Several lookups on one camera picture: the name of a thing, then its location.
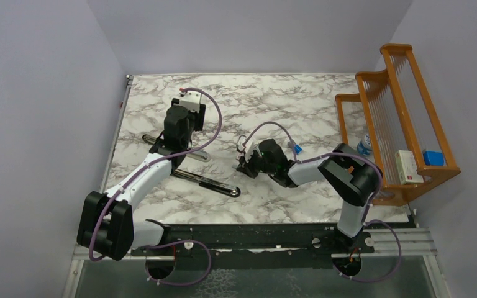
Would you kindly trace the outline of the long black silver stapler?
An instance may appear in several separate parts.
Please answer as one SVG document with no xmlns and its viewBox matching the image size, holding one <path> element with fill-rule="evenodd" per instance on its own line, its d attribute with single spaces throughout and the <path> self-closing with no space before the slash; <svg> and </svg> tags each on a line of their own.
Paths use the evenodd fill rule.
<svg viewBox="0 0 477 298">
<path fill-rule="evenodd" d="M 216 178 L 214 174 L 206 172 L 211 156 L 205 151 L 187 154 L 185 161 L 187 163 L 174 170 L 172 176 L 225 196 L 237 198 L 241 195 L 238 186 L 225 182 L 225 178 Z"/>
</svg>

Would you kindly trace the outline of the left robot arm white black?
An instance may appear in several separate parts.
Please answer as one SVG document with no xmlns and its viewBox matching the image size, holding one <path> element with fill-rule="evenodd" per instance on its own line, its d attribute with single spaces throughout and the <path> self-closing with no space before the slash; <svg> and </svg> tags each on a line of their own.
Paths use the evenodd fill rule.
<svg viewBox="0 0 477 298">
<path fill-rule="evenodd" d="M 170 249 L 166 226 L 156 220 L 134 222 L 133 212 L 182 163 L 181 153 L 191 148 L 193 132 L 203 129 L 205 111 L 204 104 L 193 112 L 176 99 L 172 101 L 163 131 L 144 161 L 105 193 L 92 191 L 86 196 L 76 240 L 79 245 L 113 260 L 141 246 L 156 255 Z"/>
</svg>

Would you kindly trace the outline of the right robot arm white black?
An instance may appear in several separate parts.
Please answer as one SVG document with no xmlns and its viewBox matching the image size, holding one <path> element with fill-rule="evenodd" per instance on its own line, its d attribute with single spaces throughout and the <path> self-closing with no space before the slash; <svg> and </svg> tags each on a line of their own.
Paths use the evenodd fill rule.
<svg viewBox="0 0 477 298">
<path fill-rule="evenodd" d="M 371 201 L 383 184 L 383 174 L 373 162 L 346 143 L 320 157 L 293 161 L 275 140 L 256 142 L 244 136 L 237 142 L 237 153 L 237 171 L 250 178 L 266 174 L 285 188 L 326 180 L 343 199 L 334 246 L 348 253 L 358 245 Z"/>
</svg>

